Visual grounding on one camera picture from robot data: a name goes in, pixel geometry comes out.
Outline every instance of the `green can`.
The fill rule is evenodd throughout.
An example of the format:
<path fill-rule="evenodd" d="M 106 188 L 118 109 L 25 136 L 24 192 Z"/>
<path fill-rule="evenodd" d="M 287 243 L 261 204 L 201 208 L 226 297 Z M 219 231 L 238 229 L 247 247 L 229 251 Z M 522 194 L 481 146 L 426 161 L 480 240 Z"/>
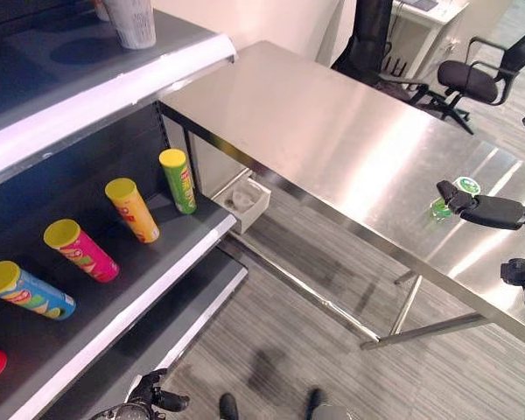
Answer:
<path fill-rule="evenodd" d="M 473 197 L 480 194 L 480 185 L 472 178 L 458 177 L 453 184 L 461 191 L 471 194 Z M 452 215 L 452 211 L 445 205 L 443 198 L 438 198 L 430 204 L 431 215 L 441 221 Z"/>
<path fill-rule="evenodd" d="M 164 150 L 159 154 L 159 163 L 164 168 L 177 209 L 182 214 L 193 213 L 196 210 L 196 200 L 186 154 L 180 149 Z"/>

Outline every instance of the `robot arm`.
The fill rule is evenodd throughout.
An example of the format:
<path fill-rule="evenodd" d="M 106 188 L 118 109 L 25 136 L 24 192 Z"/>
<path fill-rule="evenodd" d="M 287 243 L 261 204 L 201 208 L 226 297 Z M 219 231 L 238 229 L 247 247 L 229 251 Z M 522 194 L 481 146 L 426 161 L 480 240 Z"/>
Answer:
<path fill-rule="evenodd" d="M 437 190 L 451 211 L 465 221 L 509 230 L 517 230 L 525 225 L 525 206 L 517 201 L 486 195 L 473 197 L 446 180 L 437 183 Z M 513 258 L 503 263 L 500 266 L 500 276 L 506 284 L 523 288 L 525 303 L 525 259 Z"/>
<path fill-rule="evenodd" d="M 164 415 L 154 411 L 153 406 L 167 411 L 183 411 L 189 405 L 189 397 L 163 391 L 158 383 L 162 376 L 167 375 L 167 369 L 150 372 L 146 376 L 138 376 L 140 382 L 132 389 L 127 402 L 106 409 L 96 414 L 90 420 L 158 420 Z"/>

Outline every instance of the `paper cup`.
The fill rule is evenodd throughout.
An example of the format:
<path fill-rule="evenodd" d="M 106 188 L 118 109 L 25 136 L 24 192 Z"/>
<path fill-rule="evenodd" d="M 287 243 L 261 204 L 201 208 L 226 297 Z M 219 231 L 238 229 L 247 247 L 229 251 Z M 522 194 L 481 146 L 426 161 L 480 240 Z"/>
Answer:
<path fill-rule="evenodd" d="M 50 225 L 43 235 L 45 243 L 59 251 L 100 283 L 113 280 L 119 267 L 76 223 L 62 219 Z"/>
<path fill-rule="evenodd" d="M 105 186 L 105 194 L 140 242 L 154 242 L 159 229 L 132 179 L 117 178 Z"/>
<path fill-rule="evenodd" d="M 156 44 L 156 27 L 150 0 L 103 0 L 124 48 L 141 50 Z"/>

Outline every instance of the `metal table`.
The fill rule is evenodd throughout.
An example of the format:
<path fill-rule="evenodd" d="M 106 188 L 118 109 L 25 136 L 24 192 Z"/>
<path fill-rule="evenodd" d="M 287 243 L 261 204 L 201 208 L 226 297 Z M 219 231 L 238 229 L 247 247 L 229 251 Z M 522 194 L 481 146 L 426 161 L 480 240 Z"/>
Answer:
<path fill-rule="evenodd" d="M 496 323 L 525 342 L 520 288 L 500 263 L 525 257 L 525 228 L 430 216 L 441 179 L 525 204 L 525 163 L 422 111 L 268 42 L 164 98 L 163 112 L 416 273 L 391 333 L 379 337 L 264 255 L 299 290 L 369 338 L 363 348 Z M 245 246 L 257 253 L 250 245 Z M 422 277 L 474 309 L 400 332 Z"/>

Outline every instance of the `shelf edge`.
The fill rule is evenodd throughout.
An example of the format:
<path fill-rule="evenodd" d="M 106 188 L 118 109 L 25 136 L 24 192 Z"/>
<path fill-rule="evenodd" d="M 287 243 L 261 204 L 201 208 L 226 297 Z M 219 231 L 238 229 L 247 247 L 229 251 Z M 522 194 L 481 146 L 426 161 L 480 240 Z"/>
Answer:
<path fill-rule="evenodd" d="M 157 300 L 169 287 L 177 282 L 234 224 L 235 217 L 229 214 L 218 226 L 183 255 L 175 265 L 171 266 L 152 286 L 145 290 L 139 298 L 121 311 L 99 335 L 87 343 L 39 391 L 18 408 L 10 419 L 25 420 L 26 418 L 34 418 L 87 365 L 116 340 L 152 302 Z"/>
<path fill-rule="evenodd" d="M 194 321 L 194 324 L 187 330 L 185 335 L 177 342 L 175 346 L 167 353 L 167 355 L 157 364 L 156 368 L 169 368 L 173 363 L 179 360 L 181 355 L 189 347 L 194 338 L 200 333 L 206 323 L 214 316 L 214 314 L 226 303 L 231 294 L 235 291 L 237 286 L 247 277 L 249 272 L 245 267 L 242 267 L 234 278 L 227 284 L 227 286 L 220 292 L 216 299 L 202 312 L 199 318 Z M 127 395 L 124 397 L 126 401 L 134 387 L 129 386 Z"/>
<path fill-rule="evenodd" d="M 0 130 L 0 173 L 96 121 L 131 106 L 144 97 L 179 82 L 219 60 L 235 56 L 226 35 L 160 56 L 151 63 L 64 101 L 45 108 Z M 97 101 L 97 98 L 108 98 Z"/>

